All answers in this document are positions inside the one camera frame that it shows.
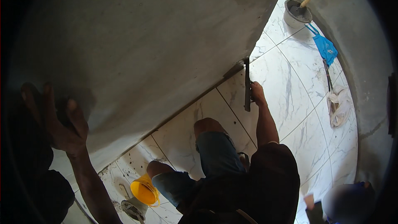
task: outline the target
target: trowel handle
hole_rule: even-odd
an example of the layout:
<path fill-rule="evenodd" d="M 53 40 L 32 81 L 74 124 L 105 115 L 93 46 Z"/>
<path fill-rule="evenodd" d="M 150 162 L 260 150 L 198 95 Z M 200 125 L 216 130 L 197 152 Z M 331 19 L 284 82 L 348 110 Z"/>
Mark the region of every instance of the trowel handle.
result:
<path fill-rule="evenodd" d="M 309 1 L 311 1 L 311 0 L 304 0 L 304 1 L 301 3 L 300 8 L 304 8 L 304 7 L 308 4 Z"/>

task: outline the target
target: blue cloth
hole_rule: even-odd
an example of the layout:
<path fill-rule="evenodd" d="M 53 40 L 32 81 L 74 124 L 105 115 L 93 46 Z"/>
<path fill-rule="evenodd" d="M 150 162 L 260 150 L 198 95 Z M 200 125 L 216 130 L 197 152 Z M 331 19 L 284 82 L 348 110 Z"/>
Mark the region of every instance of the blue cloth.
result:
<path fill-rule="evenodd" d="M 152 177 L 152 184 L 175 207 L 203 181 L 221 175 L 246 173 L 231 139 L 223 132 L 202 132 L 196 145 L 206 178 L 195 181 L 187 172 L 166 172 Z"/>
<path fill-rule="evenodd" d="M 321 54 L 321 57 L 326 60 L 326 63 L 328 67 L 333 63 L 334 58 L 337 57 L 337 49 L 333 46 L 333 42 L 330 42 L 328 39 L 325 37 L 321 36 L 319 34 L 319 31 L 313 27 L 311 24 L 309 24 L 313 30 L 306 25 L 306 27 L 311 30 L 312 33 L 314 33 L 314 42 L 316 44 L 316 47 L 319 50 L 319 53 Z"/>

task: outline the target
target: concrete wall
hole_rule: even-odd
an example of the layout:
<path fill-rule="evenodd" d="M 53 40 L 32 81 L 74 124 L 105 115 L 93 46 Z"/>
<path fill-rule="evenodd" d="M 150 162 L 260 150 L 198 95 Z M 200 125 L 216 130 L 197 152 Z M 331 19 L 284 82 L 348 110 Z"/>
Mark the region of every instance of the concrete wall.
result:
<path fill-rule="evenodd" d="M 391 152 L 387 134 L 387 77 L 391 54 L 382 26 L 367 0 L 311 0 L 314 21 L 339 51 L 358 123 L 356 180 L 382 184 Z"/>
<path fill-rule="evenodd" d="M 97 171 L 249 55 L 277 0 L 34 0 L 13 56 L 25 81 L 83 107 Z M 52 169 L 77 189 L 65 153 Z"/>

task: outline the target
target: tiled floor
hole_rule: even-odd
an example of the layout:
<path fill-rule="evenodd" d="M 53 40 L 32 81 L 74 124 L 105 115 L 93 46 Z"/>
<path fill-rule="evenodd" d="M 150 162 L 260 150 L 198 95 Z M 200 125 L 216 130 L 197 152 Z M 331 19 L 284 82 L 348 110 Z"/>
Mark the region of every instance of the tiled floor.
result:
<path fill-rule="evenodd" d="M 357 122 L 352 110 L 344 126 L 330 127 L 326 73 L 313 34 L 304 26 L 293 29 L 286 25 L 284 1 L 278 1 L 251 54 L 250 78 L 263 86 L 281 143 L 296 158 L 301 187 L 295 223 L 301 224 L 308 223 L 303 196 L 313 192 L 315 200 L 320 200 L 331 187 L 354 181 Z M 330 77 L 333 85 L 348 87 L 337 59 L 330 67 Z M 195 150 L 193 124 L 197 120 L 216 119 L 230 134 L 237 151 L 250 156 L 256 151 L 257 106 L 253 103 L 251 112 L 245 112 L 244 91 L 242 70 L 99 174 L 123 223 L 137 222 L 119 208 L 127 197 L 119 184 L 129 189 L 130 183 L 145 173 L 151 160 L 187 171 L 195 180 L 204 177 Z M 91 216 L 79 191 L 76 199 Z M 147 223 L 177 223 L 181 214 L 164 197 L 160 202 L 160 207 L 148 209 Z"/>

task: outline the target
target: dark shirt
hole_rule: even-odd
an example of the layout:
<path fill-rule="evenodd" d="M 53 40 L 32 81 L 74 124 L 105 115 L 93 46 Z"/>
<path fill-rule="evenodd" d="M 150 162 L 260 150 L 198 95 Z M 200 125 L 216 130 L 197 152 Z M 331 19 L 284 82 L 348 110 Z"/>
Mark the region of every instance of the dark shirt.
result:
<path fill-rule="evenodd" d="M 297 164 L 289 148 L 268 143 L 253 154 L 247 174 L 221 176 L 203 183 L 178 210 L 185 217 L 199 209 L 241 209 L 257 223 L 293 224 L 299 188 Z M 184 217 L 180 223 L 186 223 Z"/>

